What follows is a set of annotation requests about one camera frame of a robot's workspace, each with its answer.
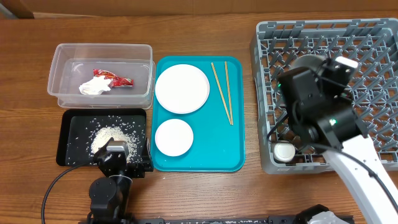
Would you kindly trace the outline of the grey bowl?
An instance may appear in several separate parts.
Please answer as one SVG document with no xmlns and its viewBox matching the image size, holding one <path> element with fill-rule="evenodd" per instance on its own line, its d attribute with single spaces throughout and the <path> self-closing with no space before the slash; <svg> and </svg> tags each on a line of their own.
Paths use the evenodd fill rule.
<svg viewBox="0 0 398 224">
<path fill-rule="evenodd" d="M 326 57 L 321 55 L 307 54 L 295 59 L 292 63 L 291 70 L 299 67 L 309 68 L 316 71 L 322 64 Z"/>
</svg>

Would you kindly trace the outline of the pile of rice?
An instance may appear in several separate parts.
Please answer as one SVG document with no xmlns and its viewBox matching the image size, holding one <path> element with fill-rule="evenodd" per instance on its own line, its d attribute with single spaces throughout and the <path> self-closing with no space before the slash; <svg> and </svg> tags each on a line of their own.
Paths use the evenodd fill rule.
<svg viewBox="0 0 398 224">
<path fill-rule="evenodd" d="M 91 161 L 110 139 L 126 141 L 129 149 L 127 162 L 137 161 L 146 141 L 146 117 L 74 116 L 70 122 L 65 164 L 75 166 Z"/>
</svg>

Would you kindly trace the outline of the large white plate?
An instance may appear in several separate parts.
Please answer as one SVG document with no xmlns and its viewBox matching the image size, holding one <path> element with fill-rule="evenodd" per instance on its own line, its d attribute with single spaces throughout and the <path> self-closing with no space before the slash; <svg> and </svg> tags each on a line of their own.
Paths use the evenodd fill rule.
<svg viewBox="0 0 398 224">
<path fill-rule="evenodd" d="M 199 110 L 210 94 L 210 83 L 199 68 L 177 64 L 165 69 L 155 83 L 159 104 L 175 114 L 189 114 Z"/>
</svg>

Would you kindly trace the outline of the white napkin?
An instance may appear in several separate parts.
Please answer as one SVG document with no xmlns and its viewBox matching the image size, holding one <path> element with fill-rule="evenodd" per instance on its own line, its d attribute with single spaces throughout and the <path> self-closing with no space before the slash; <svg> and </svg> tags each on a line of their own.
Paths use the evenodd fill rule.
<svg viewBox="0 0 398 224">
<path fill-rule="evenodd" d="M 83 95 L 100 95 L 104 91 L 110 91 L 108 86 L 111 80 L 105 80 L 104 77 L 93 77 L 90 81 L 79 86 L 79 91 Z"/>
</svg>

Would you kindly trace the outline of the red snack wrapper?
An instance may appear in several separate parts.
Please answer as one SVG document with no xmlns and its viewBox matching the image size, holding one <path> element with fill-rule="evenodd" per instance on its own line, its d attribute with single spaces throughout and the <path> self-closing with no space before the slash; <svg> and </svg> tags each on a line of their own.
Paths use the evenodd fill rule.
<svg viewBox="0 0 398 224">
<path fill-rule="evenodd" d="M 113 72 L 107 70 L 93 70 L 95 77 L 104 77 L 105 80 L 111 80 L 109 83 L 110 88 L 114 87 L 132 87 L 134 86 L 134 80 L 130 78 L 123 78 L 115 75 Z"/>
</svg>

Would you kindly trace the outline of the wooden chopstick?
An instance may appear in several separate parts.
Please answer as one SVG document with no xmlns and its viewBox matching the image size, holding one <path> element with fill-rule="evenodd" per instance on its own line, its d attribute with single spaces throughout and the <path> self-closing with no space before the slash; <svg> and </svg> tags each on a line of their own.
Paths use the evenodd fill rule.
<svg viewBox="0 0 398 224">
<path fill-rule="evenodd" d="M 213 74 L 214 74 L 214 77 L 215 77 L 215 80 L 216 80 L 216 84 L 217 84 L 217 87 L 218 87 L 218 90 L 219 90 L 219 93 L 220 93 L 221 101 L 223 103 L 223 107 L 224 107 L 224 110 L 226 112 L 226 116 L 228 118 L 229 124 L 233 125 L 232 121 L 231 121 L 231 117 L 229 115 L 229 111 L 228 111 L 227 106 L 226 106 L 226 102 L 225 102 L 223 91 L 222 91 L 221 85 L 220 85 L 220 81 L 218 79 L 218 75 L 217 75 L 217 72 L 216 72 L 216 69 L 215 69 L 215 65 L 214 65 L 213 62 L 211 62 L 211 67 L 212 67 L 212 70 L 213 70 Z"/>
<path fill-rule="evenodd" d="M 230 92 L 230 85 L 229 85 L 229 73 L 228 73 L 228 63 L 227 61 L 224 62 L 224 69 L 226 74 L 226 84 L 227 84 L 227 91 L 228 91 L 228 101 L 229 101 L 229 115 L 230 115 L 230 123 L 233 126 L 233 108 L 231 102 L 231 92 Z"/>
</svg>

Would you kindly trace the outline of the white cup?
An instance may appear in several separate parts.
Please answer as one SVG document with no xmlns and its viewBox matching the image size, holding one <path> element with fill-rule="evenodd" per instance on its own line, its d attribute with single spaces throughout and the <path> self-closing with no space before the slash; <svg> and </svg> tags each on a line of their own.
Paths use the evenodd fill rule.
<svg viewBox="0 0 398 224">
<path fill-rule="evenodd" d="M 281 163 L 290 162 L 296 154 L 295 146 L 287 141 L 272 143 L 271 149 L 274 159 Z"/>
</svg>

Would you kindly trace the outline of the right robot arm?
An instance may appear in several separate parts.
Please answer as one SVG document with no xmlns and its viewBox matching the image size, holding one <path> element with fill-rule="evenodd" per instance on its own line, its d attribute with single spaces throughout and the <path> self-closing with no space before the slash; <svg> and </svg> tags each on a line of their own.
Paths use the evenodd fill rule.
<svg viewBox="0 0 398 224">
<path fill-rule="evenodd" d="M 277 77 L 288 122 L 305 146 L 321 154 L 351 193 L 368 223 L 397 223 L 397 187 L 376 154 L 346 91 L 359 63 L 304 55 Z"/>
</svg>

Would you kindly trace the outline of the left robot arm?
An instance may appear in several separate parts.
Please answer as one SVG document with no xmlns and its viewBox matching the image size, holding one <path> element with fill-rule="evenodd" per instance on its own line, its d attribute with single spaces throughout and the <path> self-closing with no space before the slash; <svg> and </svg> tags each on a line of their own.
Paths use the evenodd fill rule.
<svg viewBox="0 0 398 224">
<path fill-rule="evenodd" d="M 129 164 L 128 154 L 127 142 L 113 138 L 94 154 L 93 161 L 104 176 L 90 185 L 91 205 L 87 223 L 138 222 L 126 211 L 132 180 L 145 177 L 145 173 L 152 172 L 154 166 L 148 142 L 138 150 L 139 161 Z"/>
</svg>

